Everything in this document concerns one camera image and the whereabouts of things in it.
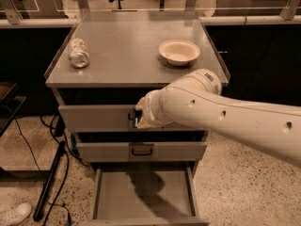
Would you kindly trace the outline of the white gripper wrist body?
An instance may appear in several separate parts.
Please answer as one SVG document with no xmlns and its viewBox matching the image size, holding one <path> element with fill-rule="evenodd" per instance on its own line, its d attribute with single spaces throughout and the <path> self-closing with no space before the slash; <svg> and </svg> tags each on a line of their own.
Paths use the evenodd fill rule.
<svg viewBox="0 0 301 226">
<path fill-rule="evenodd" d="M 148 92 L 142 105 L 143 119 L 149 127 L 162 127 L 171 123 L 162 109 L 159 89 Z"/>
</svg>

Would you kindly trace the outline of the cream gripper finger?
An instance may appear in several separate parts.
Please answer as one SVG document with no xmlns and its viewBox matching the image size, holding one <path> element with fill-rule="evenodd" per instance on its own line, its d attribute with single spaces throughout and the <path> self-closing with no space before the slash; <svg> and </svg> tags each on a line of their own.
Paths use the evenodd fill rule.
<svg viewBox="0 0 301 226">
<path fill-rule="evenodd" d="M 142 111 L 145 107 L 145 101 L 146 99 L 144 97 L 142 97 L 138 103 L 135 105 L 135 110 L 136 111 Z"/>
<path fill-rule="evenodd" d="M 139 122 L 137 123 L 137 128 L 138 128 L 138 129 L 150 129 L 150 128 L 155 128 L 155 125 L 153 125 L 153 124 L 147 122 L 147 121 L 145 120 L 145 118 L 142 117 L 142 118 L 139 120 Z"/>
</svg>

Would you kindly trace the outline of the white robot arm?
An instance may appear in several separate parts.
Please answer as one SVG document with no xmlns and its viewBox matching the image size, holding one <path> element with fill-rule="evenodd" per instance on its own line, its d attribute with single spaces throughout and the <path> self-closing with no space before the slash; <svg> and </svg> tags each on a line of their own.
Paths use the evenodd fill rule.
<svg viewBox="0 0 301 226">
<path fill-rule="evenodd" d="M 142 97 L 140 129 L 172 122 L 211 131 L 301 167 L 301 108 L 235 100 L 221 95 L 217 75 L 206 69 L 189 73 Z"/>
</svg>

